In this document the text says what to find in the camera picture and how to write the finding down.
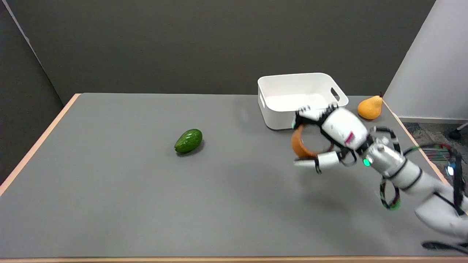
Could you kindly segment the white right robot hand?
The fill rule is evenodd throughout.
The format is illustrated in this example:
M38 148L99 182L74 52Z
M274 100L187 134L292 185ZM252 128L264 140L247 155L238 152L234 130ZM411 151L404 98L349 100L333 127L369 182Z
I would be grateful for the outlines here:
M301 136L308 125L319 127L321 135L331 142L326 152L314 153L304 146ZM291 126L294 129L291 147L297 155L294 165L314 168L319 174L323 168L343 163L348 153L362 155L374 142L369 130L355 114L332 104L323 109L300 108L295 112Z

